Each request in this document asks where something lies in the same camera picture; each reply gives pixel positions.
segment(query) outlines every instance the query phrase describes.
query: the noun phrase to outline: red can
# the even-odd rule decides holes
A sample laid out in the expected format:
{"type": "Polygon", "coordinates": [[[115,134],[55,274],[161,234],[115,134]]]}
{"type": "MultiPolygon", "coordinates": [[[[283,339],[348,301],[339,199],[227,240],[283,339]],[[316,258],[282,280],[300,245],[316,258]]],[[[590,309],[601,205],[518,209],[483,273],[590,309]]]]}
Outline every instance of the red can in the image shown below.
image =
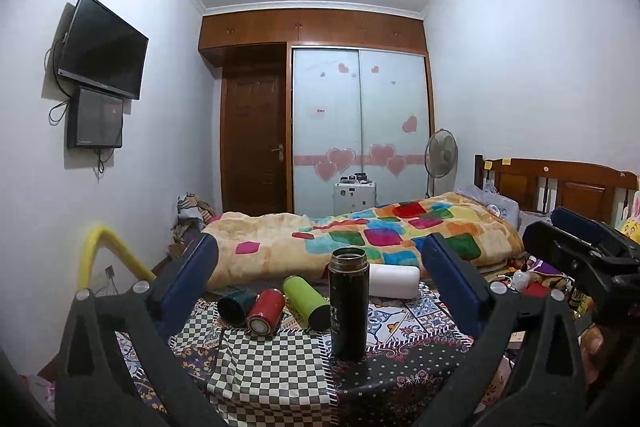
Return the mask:
{"type": "Polygon", "coordinates": [[[284,295],[280,290],[271,288],[265,290],[255,300],[246,318],[247,327],[258,335],[271,335],[276,329],[282,310],[284,309],[284,295]]]}

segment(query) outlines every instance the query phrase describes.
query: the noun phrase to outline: yellow plush toy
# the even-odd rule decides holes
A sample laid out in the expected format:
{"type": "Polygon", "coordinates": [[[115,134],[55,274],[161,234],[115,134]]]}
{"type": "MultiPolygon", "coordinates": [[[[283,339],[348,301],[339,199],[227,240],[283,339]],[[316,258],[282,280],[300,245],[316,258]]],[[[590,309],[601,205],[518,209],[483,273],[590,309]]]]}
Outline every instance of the yellow plush toy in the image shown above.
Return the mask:
{"type": "Polygon", "coordinates": [[[640,192],[636,192],[628,219],[620,227],[620,232],[640,243],[640,192]]]}

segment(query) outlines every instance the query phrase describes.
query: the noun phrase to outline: patterned tablecloth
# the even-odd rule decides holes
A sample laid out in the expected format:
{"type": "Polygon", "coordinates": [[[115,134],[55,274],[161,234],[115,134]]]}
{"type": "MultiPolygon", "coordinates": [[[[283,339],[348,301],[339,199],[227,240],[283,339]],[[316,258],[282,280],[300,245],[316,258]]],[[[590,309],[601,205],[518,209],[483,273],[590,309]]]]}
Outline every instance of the patterned tablecloth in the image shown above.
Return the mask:
{"type": "MultiPolygon", "coordinates": [[[[411,301],[370,299],[361,362],[335,361],[330,334],[304,326],[286,307],[276,334],[257,337],[200,300],[170,346],[229,425],[316,427],[410,424],[472,343],[422,283],[411,301]]],[[[118,337],[141,396],[162,411],[128,338],[118,337]]]]}

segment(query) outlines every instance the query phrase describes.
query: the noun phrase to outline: black thermos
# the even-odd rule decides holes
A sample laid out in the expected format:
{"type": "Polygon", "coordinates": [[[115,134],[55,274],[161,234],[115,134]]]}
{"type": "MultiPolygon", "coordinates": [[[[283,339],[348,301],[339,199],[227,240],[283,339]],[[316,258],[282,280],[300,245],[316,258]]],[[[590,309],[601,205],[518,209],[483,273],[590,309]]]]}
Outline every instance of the black thermos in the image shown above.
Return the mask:
{"type": "Polygon", "coordinates": [[[329,263],[331,351],[354,362],[364,357],[369,315],[369,262],[360,248],[338,248],[329,263]]]}

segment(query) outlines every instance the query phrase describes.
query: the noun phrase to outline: bed post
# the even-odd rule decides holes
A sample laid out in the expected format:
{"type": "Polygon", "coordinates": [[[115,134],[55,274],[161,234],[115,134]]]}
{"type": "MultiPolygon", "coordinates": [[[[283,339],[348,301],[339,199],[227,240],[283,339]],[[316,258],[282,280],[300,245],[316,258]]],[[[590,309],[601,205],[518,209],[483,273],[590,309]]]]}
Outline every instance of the bed post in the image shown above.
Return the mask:
{"type": "Polygon", "coordinates": [[[476,154],[474,163],[474,185],[478,188],[482,188],[482,174],[484,173],[484,160],[481,154],[476,154]]]}

